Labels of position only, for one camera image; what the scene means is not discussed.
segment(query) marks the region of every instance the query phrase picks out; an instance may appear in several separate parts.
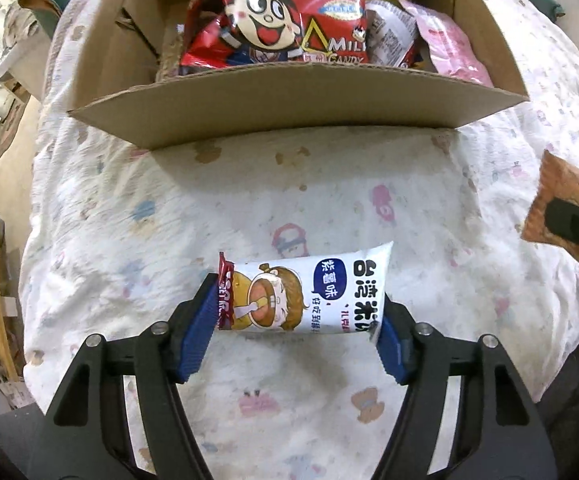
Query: bed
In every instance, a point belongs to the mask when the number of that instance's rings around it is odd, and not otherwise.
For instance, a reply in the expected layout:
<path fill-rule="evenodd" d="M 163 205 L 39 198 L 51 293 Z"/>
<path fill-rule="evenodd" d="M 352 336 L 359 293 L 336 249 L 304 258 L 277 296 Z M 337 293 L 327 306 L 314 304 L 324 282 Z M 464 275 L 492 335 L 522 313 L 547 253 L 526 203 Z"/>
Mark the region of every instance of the bed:
<path fill-rule="evenodd" d="M 150 153 L 66 113 L 100 1 L 65 10 L 39 122 L 20 298 L 42 410 L 88 334 L 167 319 L 219 251 L 263 260 L 390 240 L 392 300 L 448 336 L 498 335 L 540 399 L 579 343 L 579 264 L 519 237 L 543 150 L 579 167 L 579 52 L 556 25 L 527 0 L 485 0 L 531 102 L 458 130 L 307 128 Z M 312 480 L 369 478 L 404 390 L 362 333 L 220 332 L 180 394 L 215 478 Z M 447 461 L 457 400 L 451 382 L 431 470 Z M 152 470 L 132 378 L 126 403 Z"/>

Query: black clamp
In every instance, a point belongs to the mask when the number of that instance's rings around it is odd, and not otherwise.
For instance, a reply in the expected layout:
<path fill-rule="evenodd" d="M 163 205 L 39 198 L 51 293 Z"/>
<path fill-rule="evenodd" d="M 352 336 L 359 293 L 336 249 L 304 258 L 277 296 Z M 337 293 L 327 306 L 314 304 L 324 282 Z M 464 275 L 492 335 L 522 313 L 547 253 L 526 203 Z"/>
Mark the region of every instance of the black clamp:
<path fill-rule="evenodd" d="M 87 337 L 52 400 L 35 446 L 30 480 L 211 480 L 192 434 L 177 383 L 198 370 L 216 324 L 217 275 L 169 321 L 140 335 Z M 378 354 L 407 385 L 398 420 L 373 480 L 555 480 L 554 455 L 538 412 L 503 345 L 443 336 L 415 323 L 385 297 Z M 123 376 L 134 375 L 156 476 L 134 462 Z M 445 403 L 447 378 L 461 379 L 448 466 L 428 475 Z"/>
<path fill-rule="evenodd" d="M 579 245 L 579 206 L 560 198 L 552 199 L 545 208 L 545 227 Z"/>

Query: cartoon print on fabric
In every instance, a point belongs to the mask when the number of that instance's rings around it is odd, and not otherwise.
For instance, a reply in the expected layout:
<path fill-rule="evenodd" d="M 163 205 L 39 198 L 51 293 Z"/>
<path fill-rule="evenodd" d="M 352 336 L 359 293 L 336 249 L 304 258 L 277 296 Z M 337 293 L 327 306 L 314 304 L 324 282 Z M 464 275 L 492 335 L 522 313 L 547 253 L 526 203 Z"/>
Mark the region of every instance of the cartoon print on fabric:
<path fill-rule="evenodd" d="M 527 173 L 527 171 L 524 171 L 521 163 L 519 161 L 515 161 L 514 165 L 511 168 L 503 168 L 503 169 L 496 169 L 492 171 L 492 183 L 498 181 L 498 179 L 504 175 L 507 174 L 509 176 L 512 176 L 514 178 L 528 178 L 529 174 Z"/>
<path fill-rule="evenodd" d="M 143 236 L 151 235 L 156 226 L 156 203 L 153 200 L 143 200 L 132 210 L 134 224 L 132 231 Z"/>
<path fill-rule="evenodd" d="M 136 146 L 130 150 L 129 158 L 130 160 L 138 160 L 146 153 L 149 153 L 150 150 L 144 150 L 143 148 L 137 148 Z"/>
<path fill-rule="evenodd" d="M 497 330 L 513 328 L 515 326 L 514 312 L 512 311 L 509 294 L 498 291 L 493 297 L 493 309 L 496 313 Z"/>
<path fill-rule="evenodd" d="M 450 247 L 446 249 L 446 253 L 449 264 L 455 268 L 465 265 L 474 256 L 474 252 L 468 248 Z"/>
<path fill-rule="evenodd" d="M 148 275 L 143 274 L 144 269 L 145 263 L 141 258 L 132 260 L 121 268 L 124 298 L 136 298 L 150 291 L 152 280 Z"/>
<path fill-rule="evenodd" d="M 253 394 L 245 390 L 243 396 L 238 399 L 238 407 L 241 415 L 246 417 L 276 415 L 281 411 L 279 403 L 270 394 L 262 394 L 258 389 L 254 390 Z"/>
<path fill-rule="evenodd" d="M 538 120 L 540 122 L 542 122 L 545 126 L 551 126 L 552 125 L 552 123 L 550 123 L 547 120 L 547 116 L 545 115 L 545 112 L 543 110 L 537 110 L 536 115 L 538 117 Z"/>
<path fill-rule="evenodd" d="M 456 134 L 434 134 L 431 136 L 431 143 L 445 155 L 449 155 L 449 149 L 454 137 L 456 137 Z"/>
<path fill-rule="evenodd" d="M 285 459 L 285 464 L 289 465 L 289 480 L 316 480 L 323 478 L 327 469 L 314 464 L 311 455 L 292 455 Z"/>
<path fill-rule="evenodd" d="M 213 442 L 203 442 L 201 446 L 208 453 L 231 453 L 236 451 L 238 448 L 238 446 L 231 440 L 224 444 L 221 442 L 217 444 L 214 444 Z"/>
<path fill-rule="evenodd" d="M 463 176 L 467 179 L 467 185 L 469 188 L 474 192 L 477 193 L 478 189 L 476 188 L 476 184 L 474 183 L 474 179 L 476 178 L 475 172 L 469 166 L 463 166 Z"/>
<path fill-rule="evenodd" d="M 377 402 L 377 400 L 378 388 L 375 386 L 365 388 L 351 396 L 351 403 L 361 410 L 361 413 L 357 418 L 359 422 L 368 424 L 383 415 L 383 412 L 385 411 L 385 403 Z"/>
<path fill-rule="evenodd" d="M 396 222 L 394 208 L 391 205 L 392 196 L 385 184 L 379 184 L 371 190 L 371 202 L 378 216 L 380 216 L 385 222 L 391 224 Z"/>
<path fill-rule="evenodd" d="M 305 230 L 296 224 L 285 224 L 274 232 L 272 246 L 281 258 L 309 256 Z"/>

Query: cartoon boy face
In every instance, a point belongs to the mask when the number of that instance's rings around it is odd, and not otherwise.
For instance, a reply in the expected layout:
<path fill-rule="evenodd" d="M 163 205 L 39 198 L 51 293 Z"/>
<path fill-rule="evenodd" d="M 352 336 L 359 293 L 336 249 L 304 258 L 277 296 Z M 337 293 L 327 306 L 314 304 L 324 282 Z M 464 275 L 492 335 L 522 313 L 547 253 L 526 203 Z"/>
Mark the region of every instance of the cartoon boy face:
<path fill-rule="evenodd" d="M 282 258 L 309 256 L 305 230 L 296 224 L 285 224 L 276 229 L 272 245 Z"/>
<path fill-rule="evenodd" d="M 269 328 L 278 327 L 285 321 L 288 314 L 287 293 L 275 269 L 259 274 L 251 283 L 247 296 L 250 304 L 255 303 L 258 307 L 252 312 L 256 324 Z"/>
<path fill-rule="evenodd" d="M 300 34 L 292 21 L 291 0 L 233 0 L 225 11 L 253 47 L 263 52 L 289 49 Z"/>

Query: red package label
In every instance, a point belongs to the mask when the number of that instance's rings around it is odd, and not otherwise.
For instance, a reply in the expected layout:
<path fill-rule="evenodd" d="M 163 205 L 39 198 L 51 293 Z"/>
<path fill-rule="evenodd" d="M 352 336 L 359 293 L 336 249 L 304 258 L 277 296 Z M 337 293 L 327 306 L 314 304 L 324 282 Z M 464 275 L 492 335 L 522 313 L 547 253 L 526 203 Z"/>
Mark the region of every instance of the red package label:
<path fill-rule="evenodd" d="M 364 0 L 223 0 L 183 55 L 182 66 L 270 61 L 365 63 Z M 196 17 L 186 24 L 196 29 Z"/>
<path fill-rule="evenodd" d="M 220 262 L 218 263 L 218 328 L 229 328 L 230 320 L 234 315 L 233 275 L 234 264 L 226 260 L 223 253 L 220 253 Z"/>

